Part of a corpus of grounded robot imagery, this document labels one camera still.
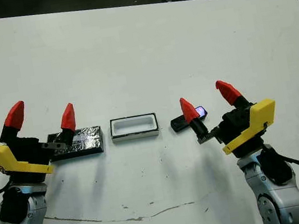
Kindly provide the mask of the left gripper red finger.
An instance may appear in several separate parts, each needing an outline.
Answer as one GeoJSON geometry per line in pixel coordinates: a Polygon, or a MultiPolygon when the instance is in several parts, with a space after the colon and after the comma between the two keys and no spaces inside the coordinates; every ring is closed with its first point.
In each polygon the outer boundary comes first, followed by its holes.
{"type": "Polygon", "coordinates": [[[24,102],[21,100],[12,106],[3,124],[0,143],[17,137],[24,122],[24,107],[24,102]]]}
{"type": "Polygon", "coordinates": [[[72,144],[76,131],[76,123],[74,107],[71,103],[67,104],[62,115],[61,129],[62,131],[58,136],[58,142],[65,143],[66,145],[72,144]]]}

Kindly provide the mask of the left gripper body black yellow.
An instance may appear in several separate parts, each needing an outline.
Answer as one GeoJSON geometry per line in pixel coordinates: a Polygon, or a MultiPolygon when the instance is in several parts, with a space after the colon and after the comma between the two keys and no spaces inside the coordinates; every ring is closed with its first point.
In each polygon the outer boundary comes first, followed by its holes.
{"type": "Polygon", "coordinates": [[[50,160],[56,150],[65,149],[63,142],[41,143],[36,138],[21,138],[0,145],[0,172],[14,184],[43,182],[53,173],[50,160]]]}

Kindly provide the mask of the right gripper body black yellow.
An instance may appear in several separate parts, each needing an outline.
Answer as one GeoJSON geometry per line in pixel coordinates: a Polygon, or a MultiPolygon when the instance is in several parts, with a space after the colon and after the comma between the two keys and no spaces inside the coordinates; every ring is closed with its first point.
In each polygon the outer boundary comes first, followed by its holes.
{"type": "Polygon", "coordinates": [[[275,101],[264,99],[256,104],[249,104],[233,109],[222,116],[222,122],[211,131],[198,138],[200,144],[215,138],[224,144],[225,154],[244,157],[261,149],[262,135],[273,124],[275,101]]]}

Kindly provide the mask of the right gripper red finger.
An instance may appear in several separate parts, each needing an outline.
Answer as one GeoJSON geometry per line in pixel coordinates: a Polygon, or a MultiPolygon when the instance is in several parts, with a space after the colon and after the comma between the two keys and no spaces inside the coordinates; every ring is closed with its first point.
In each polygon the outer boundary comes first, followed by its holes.
{"type": "Polygon", "coordinates": [[[215,87],[219,90],[222,97],[233,107],[247,107],[253,105],[230,83],[218,80],[215,83],[215,87]]]}
{"type": "Polygon", "coordinates": [[[197,136],[206,135],[209,131],[200,119],[200,114],[195,107],[184,98],[180,98],[180,104],[187,124],[193,129],[197,136]]]}

